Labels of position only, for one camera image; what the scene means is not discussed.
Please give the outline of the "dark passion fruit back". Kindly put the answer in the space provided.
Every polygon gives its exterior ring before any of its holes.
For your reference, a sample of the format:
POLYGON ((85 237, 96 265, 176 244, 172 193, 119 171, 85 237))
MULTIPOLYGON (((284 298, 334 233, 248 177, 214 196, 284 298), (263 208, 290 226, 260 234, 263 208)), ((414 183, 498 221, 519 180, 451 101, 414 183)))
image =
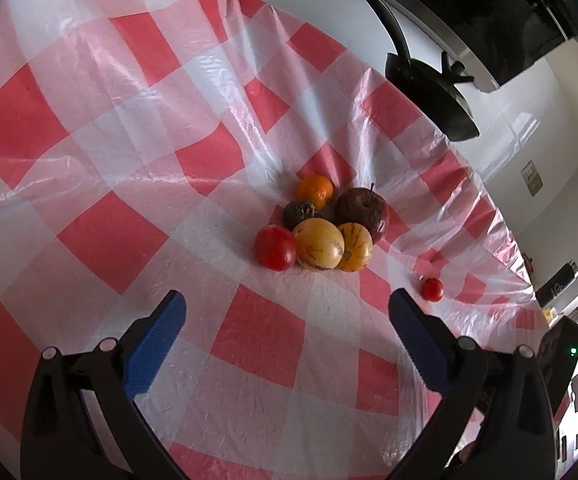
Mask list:
POLYGON ((293 200, 283 208, 283 226, 289 231, 293 231, 301 222, 320 216, 321 214, 313 203, 293 200))

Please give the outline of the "red white checkered tablecloth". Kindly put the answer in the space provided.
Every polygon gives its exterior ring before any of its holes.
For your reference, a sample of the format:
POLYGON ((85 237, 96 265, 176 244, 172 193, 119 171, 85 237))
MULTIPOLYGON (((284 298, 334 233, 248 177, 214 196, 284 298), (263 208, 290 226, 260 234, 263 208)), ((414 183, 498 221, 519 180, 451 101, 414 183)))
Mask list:
POLYGON ((546 330, 502 214, 376 70, 262 0, 0 0, 0 459, 42 350, 87 351, 172 289, 187 321, 137 400, 195 479, 378 479, 437 397, 388 320, 510 351, 546 330), (388 204, 359 272, 276 272, 254 240, 310 174, 388 204))

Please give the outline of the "orange mandarin back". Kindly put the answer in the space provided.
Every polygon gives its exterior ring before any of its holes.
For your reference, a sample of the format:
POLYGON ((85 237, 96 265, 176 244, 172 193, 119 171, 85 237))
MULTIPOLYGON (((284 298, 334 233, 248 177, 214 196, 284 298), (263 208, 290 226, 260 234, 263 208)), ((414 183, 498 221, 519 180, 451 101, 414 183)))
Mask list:
POLYGON ((321 174, 304 177, 295 188, 295 200, 311 203, 316 210, 323 210, 335 195, 332 182, 321 174))

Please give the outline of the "black wok with lid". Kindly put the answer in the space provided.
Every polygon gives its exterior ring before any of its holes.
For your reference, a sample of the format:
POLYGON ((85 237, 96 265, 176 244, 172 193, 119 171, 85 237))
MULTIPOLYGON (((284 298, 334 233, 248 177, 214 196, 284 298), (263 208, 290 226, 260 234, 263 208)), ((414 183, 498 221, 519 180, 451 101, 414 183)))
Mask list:
POLYGON ((464 75, 465 66, 450 63, 446 51, 441 53, 441 70, 413 58, 402 28, 382 0, 365 0, 392 40, 395 52, 385 60, 385 79, 407 96, 452 142, 478 138, 480 131, 466 99, 457 84, 475 80, 464 75))

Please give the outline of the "wall power outlet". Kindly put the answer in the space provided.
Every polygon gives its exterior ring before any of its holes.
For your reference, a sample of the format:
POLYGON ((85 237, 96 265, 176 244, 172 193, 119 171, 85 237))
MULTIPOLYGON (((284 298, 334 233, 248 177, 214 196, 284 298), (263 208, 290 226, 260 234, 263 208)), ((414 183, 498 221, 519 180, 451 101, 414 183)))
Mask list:
POLYGON ((531 196, 536 196, 542 190, 544 183, 533 160, 529 160, 524 165, 521 169, 521 176, 531 196))

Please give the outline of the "red apple with stem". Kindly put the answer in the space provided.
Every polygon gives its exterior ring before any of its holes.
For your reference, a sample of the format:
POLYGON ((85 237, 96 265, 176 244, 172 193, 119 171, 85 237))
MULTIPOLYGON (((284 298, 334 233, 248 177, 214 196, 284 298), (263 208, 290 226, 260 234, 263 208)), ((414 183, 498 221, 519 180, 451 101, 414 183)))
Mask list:
POLYGON ((373 244, 382 239, 390 223, 387 202, 369 188, 349 188, 340 194, 333 206, 333 218, 337 224, 359 223, 369 232, 373 244))

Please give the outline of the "small red tomato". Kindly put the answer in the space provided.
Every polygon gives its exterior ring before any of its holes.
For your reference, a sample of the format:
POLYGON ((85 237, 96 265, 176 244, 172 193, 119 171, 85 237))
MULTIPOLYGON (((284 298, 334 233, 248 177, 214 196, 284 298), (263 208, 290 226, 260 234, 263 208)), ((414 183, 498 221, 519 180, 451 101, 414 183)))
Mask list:
POLYGON ((421 284, 420 295, 429 302, 439 302, 444 296, 443 283, 438 278, 426 278, 421 284))

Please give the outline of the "yellow striped melon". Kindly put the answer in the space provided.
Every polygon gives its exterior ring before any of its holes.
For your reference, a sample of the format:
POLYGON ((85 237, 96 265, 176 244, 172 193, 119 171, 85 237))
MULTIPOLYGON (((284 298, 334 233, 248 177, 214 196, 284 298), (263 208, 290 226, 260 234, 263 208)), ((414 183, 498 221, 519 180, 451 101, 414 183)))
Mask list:
POLYGON ((292 231, 297 244, 297 263, 307 270, 336 269, 344 254, 344 239, 339 229, 322 218, 310 218, 292 231))
POLYGON ((344 241, 344 251, 337 269, 359 272, 368 266, 373 253, 373 239, 362 224, 347 222, 339 226, 344 241))

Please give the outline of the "black bottle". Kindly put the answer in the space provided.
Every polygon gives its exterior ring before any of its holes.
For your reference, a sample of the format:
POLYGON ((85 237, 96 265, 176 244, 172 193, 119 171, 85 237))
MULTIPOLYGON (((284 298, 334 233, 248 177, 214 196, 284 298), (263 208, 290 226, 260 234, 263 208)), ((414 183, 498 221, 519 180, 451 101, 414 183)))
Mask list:
POLYGON ((565 263, 544 285, 536 289, 536 301, 541 308, 547 307, 578 277, 578 265, 574 260, 565 263))

